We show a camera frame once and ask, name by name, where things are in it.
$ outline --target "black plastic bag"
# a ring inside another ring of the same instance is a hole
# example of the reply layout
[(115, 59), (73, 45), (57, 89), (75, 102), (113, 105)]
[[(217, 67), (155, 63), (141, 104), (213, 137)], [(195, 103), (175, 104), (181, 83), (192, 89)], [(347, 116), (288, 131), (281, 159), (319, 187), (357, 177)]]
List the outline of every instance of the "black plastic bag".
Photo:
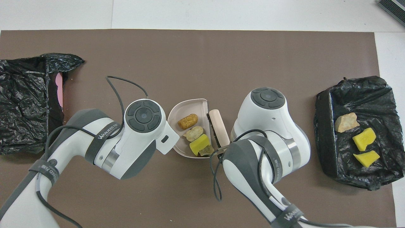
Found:
[(82, 64), (72, 54), (0, 60), (0, 154), (39, 153), (47, 136), (63, 124), (55, 78)]
[[(344, 79), (319, 93), (315, 103), (315, 142), (322, 169), (338, 182), (377, 190), (404, 177), (402, 128), (392, 88), (380, 77)], [(359, 127), (336, 132), (339, 116), (354, 112)], [(353, 156), (360, 154), (352, 137), (371, 127), (377, 138), (367, 147), (380, 155), (369, 168)]]

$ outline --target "yellow object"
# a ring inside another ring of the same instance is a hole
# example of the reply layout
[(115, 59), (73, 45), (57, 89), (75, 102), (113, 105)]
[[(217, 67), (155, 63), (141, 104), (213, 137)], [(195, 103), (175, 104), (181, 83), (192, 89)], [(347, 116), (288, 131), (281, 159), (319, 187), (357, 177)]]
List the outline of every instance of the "yellow object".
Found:
[(379, 159), (379, 155), (375, 151), (370, 151), (364, 154), (353, 154), (356, 159), (365, 167), (370, 167), (370, 165), (375, 162), (377, 159)]
[(365, 151), (366, 147), (374, 142), (375, 133), (371, 127), (365, 129), (362, 133), (353, 137), (359, 151)]
[(209, 146), (210, 149), (212, 148), (211, 143), (206, 134), (202, 134), (200, 137), (198, 137), (196, 140), (190, 143), (190, 149), (196, 156), (200, 151), (204, 149), (205, 149), (204, 151), (206, 151), (207, 146)]

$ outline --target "yellow sponge piece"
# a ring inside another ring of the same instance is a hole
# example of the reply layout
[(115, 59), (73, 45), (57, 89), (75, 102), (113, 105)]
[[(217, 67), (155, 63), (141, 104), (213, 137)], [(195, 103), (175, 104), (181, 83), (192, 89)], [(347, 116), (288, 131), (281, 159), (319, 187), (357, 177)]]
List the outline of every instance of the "yellow sponge piece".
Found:
[(379, 159), (379, 155), (375, 151), (370, 151), (364, 154), (353, 154), (356, 159), (365, 167), (370, 167), (370, 165), (375, 162), (377, 159)]
[(366, 147), (374, 142), (375, 133), (371, 127), (365, 129), (362, 133), (353, 137), (359, 151), (365, 151)]
[(210, 155), (214, 152), (214, 149), (211, 146), (211, 143), (206, 134), (202, 134), (196, 140), (190, 143), (191, 151), (197, 156), (201, 151), (201, 156)]

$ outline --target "circular button pad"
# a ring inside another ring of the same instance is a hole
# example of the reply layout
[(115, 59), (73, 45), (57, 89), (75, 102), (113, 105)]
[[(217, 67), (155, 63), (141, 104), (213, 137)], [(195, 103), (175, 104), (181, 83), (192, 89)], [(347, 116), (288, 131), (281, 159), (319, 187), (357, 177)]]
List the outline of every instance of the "circular button pad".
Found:
[(139, 133), (148, 133), (159, 126), (162, 113), (155, 102), (140, 100), (128, 107), (125, 118), (132, 130)]
[(286, 103), (284, 95), (280, 91), (270, 87), (254, 89), (250, 98), (257, 106), (265, 109), (281, 108)]

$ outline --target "brown mat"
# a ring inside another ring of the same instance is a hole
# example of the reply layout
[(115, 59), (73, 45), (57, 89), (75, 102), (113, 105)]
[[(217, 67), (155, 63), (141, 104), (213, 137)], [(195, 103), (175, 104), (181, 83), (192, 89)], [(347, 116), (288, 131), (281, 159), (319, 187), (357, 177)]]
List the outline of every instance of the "brown mat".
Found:
[[(254, 88), (270, 86), (287, 98), (293, 120), (307, 133), (312, 157), (277, 189), (307, 219), (324, 223), (395, 226), (391, 185), (367, 191), (343, 185), (321, 170), (315, 151), (315, 96), (343, 77), (379, 75), (374, 34), (360, 32), (54, 30), (2, 31), (0, 58), (47, 52), (76, 54), (86, 63), (70, 75), (64, 106), (99, 108), (121, 120), (119, 103), (104, 80), (125, 77), (142, 85), (166, 115), (177, 103), (206, 98), (230, 133), (240, 105)], [(142, 91), (115, 82), (125, 105)], [(3, 204), (38, 156), (0, 157)], [(223, 201), (212, 190), (208, 159), (175, 151), (156, 153), (138, 176), (119, 181), (75, 157), (49, 194), (55, 208), (83, 227), (268, 227), (256, 208), (226, 179)], [(71, 225), (57, 218), (62, 227)]]

